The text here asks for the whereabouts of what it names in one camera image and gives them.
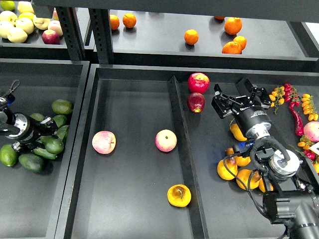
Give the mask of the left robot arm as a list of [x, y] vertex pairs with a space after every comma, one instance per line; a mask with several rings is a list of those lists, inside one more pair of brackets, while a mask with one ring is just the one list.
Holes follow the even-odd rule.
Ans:
[[41, 136], [55, 135], [58, 126], [53, 118], [45, 117], [37, 121], [22, 113], [13, 113], [9, 106], [15, 100], [13, 92], [20, 85], [14, 80], [10, 88], [0, 94], [0, 134], [14, 140], [12, 148], [17, 153], [32, 152], [42, 146]]

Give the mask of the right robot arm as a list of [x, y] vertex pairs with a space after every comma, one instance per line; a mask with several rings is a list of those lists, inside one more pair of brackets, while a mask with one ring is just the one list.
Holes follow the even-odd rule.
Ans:
[[319, 236], [319, 178], [310, 161], [286, 149], [269, 131], [271, 119], [266, 110], [271, 99], [264, 88], [253, 86], [248, 79], [236, 84], [240, 95], [224, 94], [214, 86], [212, 106], [220, 118], [233, 116], [246, 141], [233, 146], [233, 154], [224, 157], [220, 169], [230, 172], [227, 165], [235, 156], [250, 157], [253, 170], [245, 179], [232, 173], [246, 192], [256, 176], [265, 188], [262, 203], [255, 207], [272, 224], [285, 226], [291, 239], [316, 239]]

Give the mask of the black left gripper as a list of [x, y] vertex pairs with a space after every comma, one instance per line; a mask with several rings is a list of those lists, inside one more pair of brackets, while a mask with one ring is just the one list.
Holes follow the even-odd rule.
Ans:
[[4, 124], [4, 135], [15, 141], [12, 144], [15, 152], [31, 152], [31, 144], [40, 136], [55, 135], [57, 131], [58, 126], [51, 117], [38, 122], [29, 116], [15, 113], [12, 121]]

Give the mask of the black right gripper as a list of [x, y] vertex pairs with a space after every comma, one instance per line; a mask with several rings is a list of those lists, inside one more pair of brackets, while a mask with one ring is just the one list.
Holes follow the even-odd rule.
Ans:
[[253, 85], [249, 79], [242, 78], [235, 84], [242, 96], [248, 96], [249, 103], [260, 103], [261, 106], [242, 107], [242, 102], [223, 94], [218, 84], [214, 85], [215, 94], [212, 106], [221, 119], [234, 115], [239, 129], [246, 138], [263, 138], [270, 136], [272, 121], [263, 108], [269, 108], [271, 99], [263, 87]]

